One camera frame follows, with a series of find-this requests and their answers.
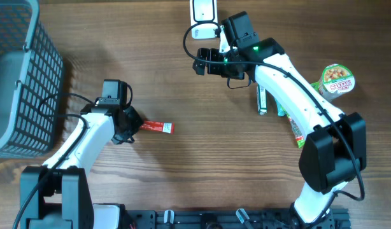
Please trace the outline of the dark green small box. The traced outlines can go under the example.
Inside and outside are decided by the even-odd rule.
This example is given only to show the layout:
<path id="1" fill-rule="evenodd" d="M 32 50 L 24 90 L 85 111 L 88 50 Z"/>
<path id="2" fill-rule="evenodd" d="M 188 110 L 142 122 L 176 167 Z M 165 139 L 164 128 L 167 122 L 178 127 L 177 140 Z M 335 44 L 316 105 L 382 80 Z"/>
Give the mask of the dark green small box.
<path id="1" fill-rule="evenodd" d="M 266 89 L 257 85 L 257 111 L 259 115 L 267 113 Z"/>

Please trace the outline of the red snack packet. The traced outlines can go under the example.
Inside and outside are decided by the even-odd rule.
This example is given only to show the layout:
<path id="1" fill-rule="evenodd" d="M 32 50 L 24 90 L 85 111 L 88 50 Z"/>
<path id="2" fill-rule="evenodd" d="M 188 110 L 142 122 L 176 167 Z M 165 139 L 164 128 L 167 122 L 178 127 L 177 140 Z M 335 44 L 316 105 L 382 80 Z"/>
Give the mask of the red snack packet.
<path id="1" fill-rule="evenodd" d="M 167 134 L 173 134 L 174 133 L 174 124 L 173 123 L 166 123 L 166 122 L 159 122 L 159 121 L 144 121 L 144 124 L 140 126 L 141 130 L 150 130 L 154 132 L 162 132 Z"/>

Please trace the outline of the pale green wipes packet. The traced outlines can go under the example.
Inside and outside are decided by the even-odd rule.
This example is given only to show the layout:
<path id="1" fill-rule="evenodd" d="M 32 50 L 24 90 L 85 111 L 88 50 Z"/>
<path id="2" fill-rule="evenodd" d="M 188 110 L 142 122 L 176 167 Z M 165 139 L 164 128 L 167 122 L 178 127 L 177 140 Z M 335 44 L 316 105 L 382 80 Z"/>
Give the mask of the pale green wipes packet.
<path id="1" fill-rule="evenodd" d="M 284 109 L 281 106 L 281 104 L 277 100 L 275 100 L 275 103 L 276 103 L 276 108 L 277 108 L 277 111 L 278 111 L 278 116 L 285 116 L 286 112 L 284 111 Z"/>

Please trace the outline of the green snack bag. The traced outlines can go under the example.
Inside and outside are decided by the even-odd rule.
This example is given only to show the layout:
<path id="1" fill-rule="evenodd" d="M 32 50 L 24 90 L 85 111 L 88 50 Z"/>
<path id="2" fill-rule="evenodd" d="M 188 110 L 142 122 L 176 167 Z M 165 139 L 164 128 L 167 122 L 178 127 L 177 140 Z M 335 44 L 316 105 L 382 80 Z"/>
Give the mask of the green snack bag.
<path id="1" fill-rule="evenodd" d="M 311 86 L 318 92 L 319 91 L 319 82 L 314 82 L 311 84 Z M 297 142 L 297 146 L 298 148 L 302 148 L 304 146 L 304 143 L 305 143 L 305 140 L 304 140 L 304 137 L 299 129 L 299 127 L 297 126 L 296 122 L 294 121 L 294 119 L 292 119 L 292 117 L 286 113 L 287 115 L 287 118 L 291 124 L 291 127 L 292 127 L 292 132 L 295 136 L 295 140 Z"/>

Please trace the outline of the instant noodle cup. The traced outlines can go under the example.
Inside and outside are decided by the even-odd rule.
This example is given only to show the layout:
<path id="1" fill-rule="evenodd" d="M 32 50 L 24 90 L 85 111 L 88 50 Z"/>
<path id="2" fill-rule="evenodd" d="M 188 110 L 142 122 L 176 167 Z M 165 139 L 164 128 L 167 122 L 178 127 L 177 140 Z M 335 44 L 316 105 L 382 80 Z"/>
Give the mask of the instant noodle cup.
<path id="1" fill-rule="evenodd" d="M 354 89 L 353 73 L 341 64 L 327 66 L 318 81 L 318 92 L 327 101 L 332 101 Z"/>

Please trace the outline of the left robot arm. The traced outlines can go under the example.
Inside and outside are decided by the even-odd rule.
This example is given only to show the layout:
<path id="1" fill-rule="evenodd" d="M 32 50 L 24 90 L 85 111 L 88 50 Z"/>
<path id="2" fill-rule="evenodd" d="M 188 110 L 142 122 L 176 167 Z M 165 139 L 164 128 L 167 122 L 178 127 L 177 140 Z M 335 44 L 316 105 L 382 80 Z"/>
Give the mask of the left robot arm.
<path id="1" fill-rule="evenodd" d="M 120 80 L 105 80 L 100 97 L 88 101 L 79 122 L 58 151 L 20 177 L 20 209 L 14 228 L 136 228 L 123 204 L 92 202 L 87 176 L 108 142 L 134 143 L 144 123 L 132 107 L 133 92 Z"/>

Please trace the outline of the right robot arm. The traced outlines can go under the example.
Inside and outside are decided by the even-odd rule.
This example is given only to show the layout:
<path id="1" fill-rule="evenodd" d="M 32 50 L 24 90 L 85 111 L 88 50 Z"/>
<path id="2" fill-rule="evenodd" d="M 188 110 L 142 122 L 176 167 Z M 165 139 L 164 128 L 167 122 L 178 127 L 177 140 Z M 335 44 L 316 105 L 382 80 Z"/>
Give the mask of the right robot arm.
<path id="1" fill-rule="evenodd" d="M 193 56 L 198 75 L 216 74 L 228 80 L 248 80 L 264 87 L 295 121 L 304 138 L 299 170 L 301 194 L 279 220 L 263 217 L 264 226 L 284 228 L 349 228 L 346 209 L 334 209 L 352 180 L 363 184 L 366 123 L 358 113 L 344 114 L 324 99 L 296 70 L 273 38 L 260 39 L 244 11 L 222 22 L 206 23 L 220 39 L 217 49 L 200 48 Z"/>

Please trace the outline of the white barcode scanner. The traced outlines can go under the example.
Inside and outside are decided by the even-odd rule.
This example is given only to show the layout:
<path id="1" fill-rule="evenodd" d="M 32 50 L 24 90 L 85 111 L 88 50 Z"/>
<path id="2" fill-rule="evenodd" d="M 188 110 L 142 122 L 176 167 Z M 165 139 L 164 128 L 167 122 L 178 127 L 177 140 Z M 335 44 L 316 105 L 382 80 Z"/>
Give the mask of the white barcode scanner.
<path id="1" fill-rule="evenodd" d="M 201 22 L 218 22 L 217 0 L 190 0 L 191 25 Z M 194 39 L 215 38 L 215 24 L 201 24 L 191 30 Z"/>

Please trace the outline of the grey plastic mesh basket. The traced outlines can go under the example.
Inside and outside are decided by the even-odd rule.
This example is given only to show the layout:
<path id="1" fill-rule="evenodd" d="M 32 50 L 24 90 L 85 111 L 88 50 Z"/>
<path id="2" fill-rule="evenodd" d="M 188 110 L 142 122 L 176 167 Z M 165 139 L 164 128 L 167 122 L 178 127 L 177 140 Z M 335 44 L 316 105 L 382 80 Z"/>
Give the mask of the grey plastic mesh basket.
<path id="1" fill-rule="evenodd" d="M 39 3 L 0 1 L 0 158 L 34 158 L 53 148 L 64 62 L 39 18 Z"/>

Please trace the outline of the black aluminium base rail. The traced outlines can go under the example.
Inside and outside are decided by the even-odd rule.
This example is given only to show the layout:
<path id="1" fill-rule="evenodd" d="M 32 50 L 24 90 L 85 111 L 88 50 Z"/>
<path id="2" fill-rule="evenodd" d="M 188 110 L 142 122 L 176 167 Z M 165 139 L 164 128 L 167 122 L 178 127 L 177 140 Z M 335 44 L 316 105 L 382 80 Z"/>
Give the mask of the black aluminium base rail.
<path id="1" fill-rule="evenodd" d="M 305 228 L 289 209 L 261 211 L 125 211 L 120 228 L 204 229 L 204 228 Z"/>

